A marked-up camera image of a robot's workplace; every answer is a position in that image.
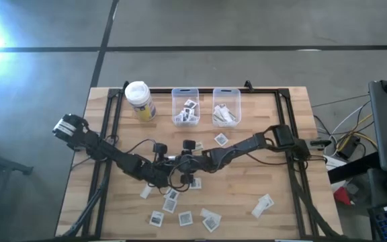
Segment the plastic bin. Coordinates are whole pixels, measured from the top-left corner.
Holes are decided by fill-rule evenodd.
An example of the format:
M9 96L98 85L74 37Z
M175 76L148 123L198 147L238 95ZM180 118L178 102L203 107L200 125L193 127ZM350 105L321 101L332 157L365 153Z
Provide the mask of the plastic bin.
M227 108L228 114L224 117L217 116L216 110ZM235 127L241 121L241 92L236 88L215 88L213 89L213 125L217 127Z
M175 88L173 97L173 123L176 126L196 126L200 122L200 92L195 87Z

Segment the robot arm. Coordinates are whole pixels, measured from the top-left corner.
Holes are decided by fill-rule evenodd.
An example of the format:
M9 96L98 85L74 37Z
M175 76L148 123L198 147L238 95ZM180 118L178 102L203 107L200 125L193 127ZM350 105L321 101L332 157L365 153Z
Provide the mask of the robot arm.
M265 133L270 131L274 135L275 144L271 139L265 138ZM233 159L257 149L268 149L273 152L291 151L298 160L305 160L310 156L305 141L293 137L287 125L270 126L266 131L258 132L231 147L209 149L202 151L202 155L192 155L191 150L194 149L195 142L185 140L183 142L185 150L172 160L164 157L167 152L166 145L155 144L154 152L159 154L155 162L141 155L118 150L113 144L91 131L87 121L76 115L65 114L54 127L53 133L67 142L70 148L85 147L92 159L96 161L111 159L124 173L135 179L145 180L158 188L169 186L169 178L174 169L178 169L185 177L197 170L214 173ZM189 175L188 179L183 179L182 176L182 183L190 183L192 177Z

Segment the white lid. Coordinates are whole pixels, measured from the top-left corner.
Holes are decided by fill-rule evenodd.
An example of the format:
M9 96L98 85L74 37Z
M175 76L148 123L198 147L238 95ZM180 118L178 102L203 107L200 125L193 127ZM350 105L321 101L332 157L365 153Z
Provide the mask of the white lid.
M146 102L150 94L144 81L133 81L125 89L126 99L134 105L140 105Z

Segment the concrete floor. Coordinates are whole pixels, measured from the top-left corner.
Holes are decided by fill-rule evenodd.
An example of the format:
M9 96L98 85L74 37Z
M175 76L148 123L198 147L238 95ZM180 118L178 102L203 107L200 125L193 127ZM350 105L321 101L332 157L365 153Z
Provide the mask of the concrete floor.
M111 0L0 0L3 47L100 46ZM387 45L387 0L121 0L109 46ZM0 156L33 165L13 174L0 241L51 238L73 152L51 130L82 114L97 52L0 53ZM97 86L307 86L312 105L367 93L387 79L387 50L165 52L105 55ZM314 108L329 128L367 97ZM355 123L348 120L341 130ZM367 134L374 136L374 130ZM365 218L341 213L350 237Z

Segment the wooden table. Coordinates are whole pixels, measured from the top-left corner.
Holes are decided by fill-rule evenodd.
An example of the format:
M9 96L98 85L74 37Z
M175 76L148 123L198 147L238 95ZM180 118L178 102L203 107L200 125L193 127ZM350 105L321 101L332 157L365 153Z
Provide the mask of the wooden table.
M316 138L316 126L305 87L289 87L295 119L300 138ZM89 94L85 119L90 129L100 131L103 120L108 88L92 88ZM130 104L122 104L119 121L117 148L127 151L145 138L168 145L168 155L179 154L185 139L202 141L205 149L218 147L214 137L224 133L229 138L225 147L233 145L255 132L264 131L268 126L279 124L274 96L262 93L242 94L242 120L235 128L217 128L212 125L212 94L200 94L201 119L196 127L178 128L171 121L171 95L153 94L157 116L150 122L136 119ZM112 127L110 118L109 130ZM153 158L152 144L144 143L136 150L149 159ZM252 155L269 163L286 161L283 153L254 151ZM85 153L77 153L74 163L86 158ZM69 178L64 203L56 234L64 233L76 221L87 203L93 161L88 161L74 169ZM314 205L323 218L338 233L341 225L331 191L325 163L311 161L307 170ZM202 178L201 190L189 190L180 194L174 214L162 211L163 196L154 188L145 200L140 193L144 181L137 181L113 164L108 190L102 239L275 239L298 238L296 215L288 177L288 167L262 165L248 156L232 161L224 169L209 174L195 173ZM275 204L259 219L251 215L258 198L270 194ZM222 215L220 226L210 233L202 224L202 208ZM161 228L149 225L152 211L164 212ZM193 225L180 227L178 213L190 210ZM308 217L304 209L304 222L308 227ZM91 233L95 228L92 219Z

